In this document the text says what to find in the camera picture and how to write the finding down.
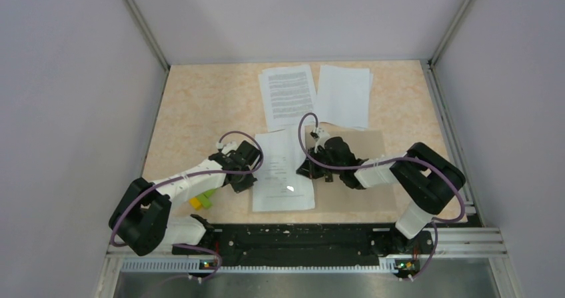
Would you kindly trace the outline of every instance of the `white paper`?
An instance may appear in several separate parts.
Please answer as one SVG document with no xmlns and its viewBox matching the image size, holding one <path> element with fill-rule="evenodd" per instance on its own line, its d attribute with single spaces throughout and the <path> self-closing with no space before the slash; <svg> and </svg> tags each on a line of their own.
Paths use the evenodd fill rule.
<svg viewBox="0 0 565 298">
<path fill-rule="evenodd" d="M 315 207 L 314 185 L 296 174 L 304 161 L 298 126 L 255 135 L 263 149 L 263 166 L 254 173 L 253 211 L 298 211 Z"/>
<path fill-rule="evenodd" d="M 322 65 L 314 112 L 320 121 L 366 129 L 371 89 L 372 75 L 367 68 Z"/>
<path fill-rule="evenodd" d="M 298 124 L 314 108 L 316 89 L 309 65 L 265 69 L 259 83 L 269 131 Z"/>
</svg>

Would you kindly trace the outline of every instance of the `beige tabletop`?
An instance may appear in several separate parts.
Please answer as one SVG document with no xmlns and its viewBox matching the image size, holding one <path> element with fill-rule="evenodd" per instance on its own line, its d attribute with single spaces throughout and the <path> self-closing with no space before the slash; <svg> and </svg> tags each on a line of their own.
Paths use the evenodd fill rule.
<svg viewBox="0 0 565 298">
<path fill-rule="evenodd" d="M 149 147 L 143 177 L 162 179 L 198 165 L 216 152 L 218 138 L 230 130 L 251 135 L 266 133 L 259 89 L 263 69 L 304 63 L 242 63 L 175 65 L 171 67 Z M 374 74 L 369 126 L 382 131 L 386 154 L 406 151 L 422 141 L 447 158 L 434 106 L 419 61 L 347 61 L 308 63 L 318 83 L 320 66 L 369 68 Z M 236 135 L 227 141 L 240 141 Z M 236 194 L 226 186 L 212 197 L 210 209 L 195 211 L 188 203 L 174 215 L 198 213 L 212 223 L 353 223 L 393 222 L 410 202 L 400 185 L 394 186 L 395 211 L 309 213 L 253 213 L 249 191 Z M 439 215 L 455 217 L 453 199 Z"/>
</svg>

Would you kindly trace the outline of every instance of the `cable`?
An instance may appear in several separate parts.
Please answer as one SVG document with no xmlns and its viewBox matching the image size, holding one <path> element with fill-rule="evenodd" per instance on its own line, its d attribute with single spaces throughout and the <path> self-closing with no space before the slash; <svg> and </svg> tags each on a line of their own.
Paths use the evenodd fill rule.
<svg viewBox="0 0 565 298">
<path fill-rule="evenodd" d="M 312 157 L 308 154 L 308 150 L 306 150 L 306 147 L 304 146 L 304 142 L 302 141 L 302 135 L 300 134 L 301 129 L 302 129 L 302 125 L 304 124 L 304 120 L 308 116 L 314 117 L 314 119 L 316 120 L 316 127 L 318 127 L 318 124 L 319 124 L 318 116 L 316 116 L 315 113 L 306 113 L 304 116 L 302 116 L 302 119 L 300 120 L 300 123 L 298 124 L 298 142 L 300 143 L 300 148 L 302 149 L 302 151 L 304 151 L 304 154 L 306 155 L 306 157 L 310 161 L 315 163 L 316 165 L 318 165 L 322 168 L 332 169 L 332 170 L 358 170 L 358 169 L 371 168 L 371 167 L 374 167 L 374 166 L 386 165 L 387 163 L 394 163 L 396 161 L 409 161 L 411 163 L 417 163 L 419 165 L 422 165 L 422 166 L 430 169 L 433 173 L 438 175 L 449 186 L 451 191 L 453 191 L 453 194 L 455 195 L 455 197 L 457 198 L 457 201 L 459 202 L 459 207 L 460 207 L 459 216 L 457 216 L 456 218 L 453 218 L 453 219 L 441 219 L 441 218 L 437 218 L 437 217 L 435 217 L 435 219 L 439 222 L 442 222 L 442 223 L 456 223 L 457 221 L 460 221 L 461 219 L 463 219 L 463 217 L 465 217 L 465 203 L 463 201 L 463 198 L 459 194 L 457 188 L 455 187 L 455 185 L 453 185 L 453 183 L 449 180 L 449 178 L 446 177 L 441 171 L 439 171 L 439 169 L 437 169 L 435 166 L 428 163 L 427 161 L 423 161 L 421 159 L 412 158 L 412 157 L 396 157 L 396 158 L 391 158 L 391 159 L 387 159 L 387 160 L 384 160 L 384 161 L 379 161 L 378 163 L 371 163 L 371 164 L 368 164 L 368 165 L 342 166 L 342 167 L 326 165 L 324 163 L 321 163 L 320 161 L 317 161 L 316 159 L 314 159 L 314 157 Z"/>
<path fill-rule="evenodd" d="M 173 245 L 173 247 L 178 247 L 178 248 L 183 248 L 183 249 L 191 249 L 191 250 L 196 250 L 196 251 L 200 251 L 203 253 L 210 253 L 214 256 L 216 256 L 217 260 L 218 260 L 218 265 L 214 268 L 214 270 L 212 271 L 212 273 L 210 273 L 209 275 L 207 275 L 206 277 L 202 278 L 200 281 L 205 281 L 207 279 L 210 279 L 211 277 L 214 277 L 214 274 L 216 272 L 218 272 L 218 270 L 220 269 L 220 267 L 222 267 L 222 256 L 220 256 L 217 252 L 212 251 L 210 249 L 204 248 L 204 247 L 198 247 L 198 246 L 192 246 L 192 245 L 187 245 L 184 243 L 175 243 Z M 190 275 L 173 275 L 170 276 L 168 278 L 163 279 L 162 281 L 159 281 L 156 285 L 152 286 L 149 290 L 145 291 L 145 293 L 143 295 L 141 295 L 140 298 L 144 298 L 147 297 L 148 294 L 152 293 L 153 291 L 155 291 L 155 289 L 159 288 L 160 286 L 164 285 L 165 283 L 168 283 L 169 281 L 175 280 L 175 279 L 193 279 Z"/>
<path fill-rule="evenodd" d="M 125 217 L 127 217 L 127 215 L 129 214 L 129 212 L 133 209 L 133 207 L 135 207 L 137 205 L 137 203 L 139 203 L 143 197 L 147 196 L 151 191 L 154 191 L 155 189 L 158 189 L 159 187 L 162 187 L 164 185 L 168 185 L 169 183 L 174 183 L 176 181 L 182 180 L 182 179 L 187 179 L 190 177 L 194 177 L 194 176 L 198 176 L 198 175 L 208 175 L 208 174 L 212 174 L 212 173 L 226 173 L 229 175 L 248 175 L 250 173 L 254 173 L 255 171 L 259 170 L 259 168 L 261 168 L 261 165 L 263 165 L 263 150 L 261 149 L 261 146 L 257 143 L 257 141 L 255 140 L 255 138 L 251 137 L 250 135 L 242 132 L 242 131 L 228 131 L 227 133 L 225 133 L 222 137 L 220 137 L 220 140 L 218 141 L 219 143 L 222 142 L 222 140 L 227 136 L 230 135 L 232 133 L 238 133 L 240 135 L 244 135 L 245 137 L 249 138 L 251 141 L 253 141 L 253 143 L 257 146 L 257 149 L 259 149 L 259 153 L 260 153 L 260 160 L 257 164 L 257 166 L 255 166 L 255 168 L 248 170 L 248 171 L 232 171 L 232 170 L 204 170 L 204 171 L 198 171 L 196 173 L 189 173 L 186 174 L 185 176 L 179 176 L 179 177 L 174 177 L 171 178 L 169 180 L 166 181 L 162 181 L 160 183 L 157 183 L 156 185 L 153 185 L 151 187 L 149 187 L 147 190 L 143 191 L 142 193 L 139 194 L 139 196 L 137 196 L 137 198 L 135 198 L 130 204 L 129 206 L 127 206 L 127 208 L 124 210 L 124 212 L 120 215 L 120 217 L 118 218 L 118 220 L 116 221 L 116 224 L 114 225 L 114 227 L 112 228 L 112 235 L 110 236 L 110 244 L 114 247 L 124 247 L 127 244 L 126 243 L 117 243 L 116 242 L 116 235 L 118 233 L 118 229 L 120 227 L 120 225 L 122 224 L 122 222 L 124 221 Z"/>
<path fill-rule="evenodd" d="M 396 161 L 409 161 L 411 163 L 417 163 L 419 165 L 425 166 L 426 168 L 430 169 L 433 173 L 438 175 L 450 187 L 451 191 L 453 191 L 453 194 L 455 195 L 455 197 L 457 198 L 457 201 L 459 202 L 459 207 L 460 207 L 459 216 L 457 216 L 453 219 L 442 219 L 442 218 L 439 218 L 439 217 L 433 217 L 432 218 L 431 224 L 434 227 L 434 234 L 436 236 L 436 239 L 435 239 L 435 242 L 434 242 L 434 247 L 432 248 L 432 251 L 430 252 L 430 256 L 428 257 L 428 259 L 426 260 L 426 262 L 424 263 L 422 268 L 420 268 L 420 271 L 418 271 L 418 273 L 416 275 L 409 276 L 409 278 L 412 281 L 414 281 L 417 277 L 420 277 L 422 272 L 428 268 L 430 262 L 432 261 L 432 257 L 436 253 L 436 248 L 438 247 L 438 226 L 436 225 L 436 223 L 434 221 L 439 221 L 441 223 L 456 223 L 457 221 L 460 221 L 461 219 L 463 219 L 463 217 L 465 217 L 465 204 L 464 204 L 463 198 L 459 194 L 459 191 L 457 190 L 455 185 L 453 185 L 453 183 L 449 180 L 449 178 L 446 177 L 441 171 L 439 171 L 439 169 L 437 169 L 432 164 L 428 163 L 427 161 L 423 161 L 421 159 L 412 158 L 412 157 L 396 157 L 396 158 L 387 159 L 387 160 L 384 160 L 384 161 L 379 161 L 378 163 L 371 163 L 369 165 L 359 165 L 359 166 L 337 167 L 337 166 L 331 166 L 331 165 L 326 165 L 324 163 L 321 163 L 320 161 L 317 161 L 316 159 L 314 159 L 314 157 L 312 157 L 308 154 L 308 150 L 306 150 L 306 147 L 304 146 L 304 143 L 302 142 L 302 135 L 300 134 L 300 132 L 301 132 L 301 129 L 302 129 L 302 125 L 304 124 L 304 120 L 308 116 L 314 117 L 314 119 L 316 121 L 316 127 L 318 127 L 318 125 L 320 123 L 318 121 L 318 116 L 316 116 L 315 113 L 306 113 L 304 116 L 302 116 L 302 119 L 300 119 L 300 123 L 298 124 L 298 142 L 300 143 L 300 148 L 302 149 L 302 151 L 304 151 L 304 154 L 306 155 L 306 157 L 310 161 L 315 163 L 316 165 L 318 165 L 322 168 L 327 168 L 327 169 L 332 169 L 332 170 L 358 170 L 358 169 L 364 169 L 364 168 L 371 168 L 371 167 L 379 166 L 379 165 L 386 165 L 387 163 L 394 163 Z"/>
</svg>

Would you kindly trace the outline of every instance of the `white wall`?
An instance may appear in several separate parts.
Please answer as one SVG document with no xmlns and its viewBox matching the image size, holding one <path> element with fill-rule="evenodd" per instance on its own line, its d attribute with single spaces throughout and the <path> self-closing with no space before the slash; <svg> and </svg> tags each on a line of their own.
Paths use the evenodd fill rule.
<svg viewBox="0 0 565 298">
<path fill-rule="evenodd" d="M 0 0 L 0 296 L 90 297 L 163 70 L 121 0 Z"/>
<path fill-rule="evenodd" d="M 527 297 L 563 297 L 565 2 L 477 0 L 438 66 L 483 218 Z"/>
<path fill-rule="evenodd" d="M 171 64 L 427 59 L 462 0 L 136 0 Z"/>
</svg>

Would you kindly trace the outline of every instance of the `yellow block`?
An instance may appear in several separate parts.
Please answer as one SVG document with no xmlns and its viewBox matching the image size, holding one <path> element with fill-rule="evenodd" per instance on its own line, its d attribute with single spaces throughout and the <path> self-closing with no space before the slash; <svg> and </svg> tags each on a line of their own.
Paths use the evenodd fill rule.
<svg viewBox="0 0 565 298">
<path fill-rule="evenodd" d="M 200 203 L 200 201 L 196 198 L 192 198 L 191 200 L 189 200 L 189 203 L 191 204 L 191 206 L 193 206 L 194 209 L 198 210 L 200 208 L 202 208 L 202 204 Z"/>
</svg>

